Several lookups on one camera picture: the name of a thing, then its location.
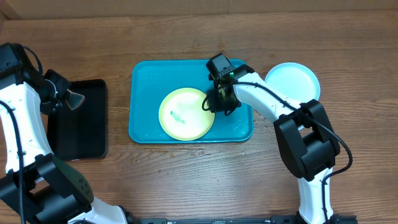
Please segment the grey-green sponge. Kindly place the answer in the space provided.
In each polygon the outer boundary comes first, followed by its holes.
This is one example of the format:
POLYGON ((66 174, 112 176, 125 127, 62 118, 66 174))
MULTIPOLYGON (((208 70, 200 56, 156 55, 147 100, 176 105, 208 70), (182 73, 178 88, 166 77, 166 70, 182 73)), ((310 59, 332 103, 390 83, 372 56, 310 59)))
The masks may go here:
POLYGON ((85 100, 85 96, 79 93, 75 93, 71 90, 67 90, 66 104, 71 110, 75 110, 80 107, 85 100))

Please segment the yellow plate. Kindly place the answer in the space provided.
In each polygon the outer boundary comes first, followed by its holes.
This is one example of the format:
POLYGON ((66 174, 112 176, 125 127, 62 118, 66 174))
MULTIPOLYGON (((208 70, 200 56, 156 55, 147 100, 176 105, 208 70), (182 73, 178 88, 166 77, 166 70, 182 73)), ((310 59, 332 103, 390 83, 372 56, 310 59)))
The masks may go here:
POLYGON ((195 88, 179 88, 169 93, 159 107, 159 123, 171 138, 193 141, 212 127, 215 114, 202 108, 206 94, 195 88))

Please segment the light blue plate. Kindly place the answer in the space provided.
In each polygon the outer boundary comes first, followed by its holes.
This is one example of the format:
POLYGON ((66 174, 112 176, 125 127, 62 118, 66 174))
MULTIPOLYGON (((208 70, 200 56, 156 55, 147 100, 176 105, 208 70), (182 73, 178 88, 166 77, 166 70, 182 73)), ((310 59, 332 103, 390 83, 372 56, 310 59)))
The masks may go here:
POLYGON ((285 62, 273 67, 264 81, 291 99, 301 103, 319 100, 321 88, 317 76, 306 66, 285 62))

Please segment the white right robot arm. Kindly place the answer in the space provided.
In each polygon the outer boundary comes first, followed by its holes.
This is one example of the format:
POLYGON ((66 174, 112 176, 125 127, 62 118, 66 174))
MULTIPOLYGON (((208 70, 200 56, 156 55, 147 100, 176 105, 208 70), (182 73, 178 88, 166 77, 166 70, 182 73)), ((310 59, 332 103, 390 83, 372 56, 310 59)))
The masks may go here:
POLYGON ((357 223, 356 216, 336 215, 330 202, 330 179, 353 163, 348 145, 334 132, 316 96, 307 102, 277 90, 249 65, 235 67, 222 53, 206 63, 213 89, 202 109, 230 115, 247 104, 272 122, 283 163, 298 180, 300 205, 291 223, 357 223))

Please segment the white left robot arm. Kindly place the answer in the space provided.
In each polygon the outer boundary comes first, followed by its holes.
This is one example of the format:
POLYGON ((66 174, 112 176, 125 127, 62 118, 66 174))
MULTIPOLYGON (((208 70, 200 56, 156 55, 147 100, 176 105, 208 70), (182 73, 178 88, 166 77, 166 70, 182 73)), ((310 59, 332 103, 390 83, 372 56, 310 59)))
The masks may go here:
POLYGON ((70 82, 44 70, 36 54, 17 43, 1 46, 1 122, 6 172, 1 200, 22 223, 135 223, 117 205, 93 195, 85 177, 61 160, 108 151, 108 100, 103 80, 70 82))

